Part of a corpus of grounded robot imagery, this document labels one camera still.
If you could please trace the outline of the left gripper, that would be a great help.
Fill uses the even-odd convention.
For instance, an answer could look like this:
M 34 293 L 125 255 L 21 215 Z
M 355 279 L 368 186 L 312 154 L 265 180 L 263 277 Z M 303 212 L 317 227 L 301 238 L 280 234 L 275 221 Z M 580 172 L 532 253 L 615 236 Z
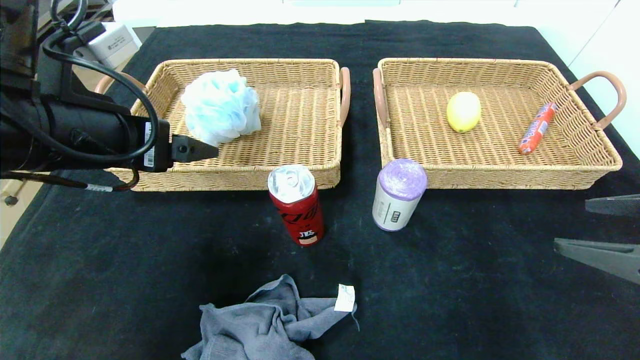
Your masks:
M 101 169 L 111 167 L 136 169 L 148 173 L 164 173 L 171 166 L 169 160 L 169 130 L 166 120 L 158 119 L 154 146 L 145 153 L 123 161 L 98 162 Z M 101 157 L 116 157 L 139 150 L 151 139 L 152 125 L 147 117 L 99 112 L 77 126 L 77 151 Z M 171 160 L 178 163 L 217 158 L 217 146 L 193 137 L 173 134 Z

